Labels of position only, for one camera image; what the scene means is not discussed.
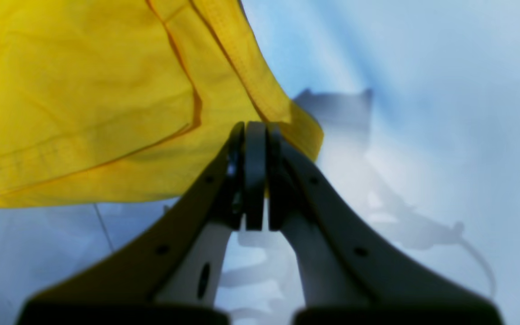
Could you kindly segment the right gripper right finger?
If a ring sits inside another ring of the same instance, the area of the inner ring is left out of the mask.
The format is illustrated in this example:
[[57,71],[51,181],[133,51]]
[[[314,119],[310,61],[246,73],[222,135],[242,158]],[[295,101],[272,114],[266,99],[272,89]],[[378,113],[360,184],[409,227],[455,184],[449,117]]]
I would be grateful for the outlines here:
[[423,267],[376,233],[316,165],[266,130],[269,228],[297,257],[296,325],[501,325],[491,301]]

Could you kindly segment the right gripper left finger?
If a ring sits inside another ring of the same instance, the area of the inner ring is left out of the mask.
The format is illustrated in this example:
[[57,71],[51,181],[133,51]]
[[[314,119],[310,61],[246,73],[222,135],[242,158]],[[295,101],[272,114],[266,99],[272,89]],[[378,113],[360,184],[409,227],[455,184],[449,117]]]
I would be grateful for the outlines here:
[[30,298],[19,325],[228,325],[214,309],[229,238],[263,227],[266,124],[237,123],[175,206],[103,261]]

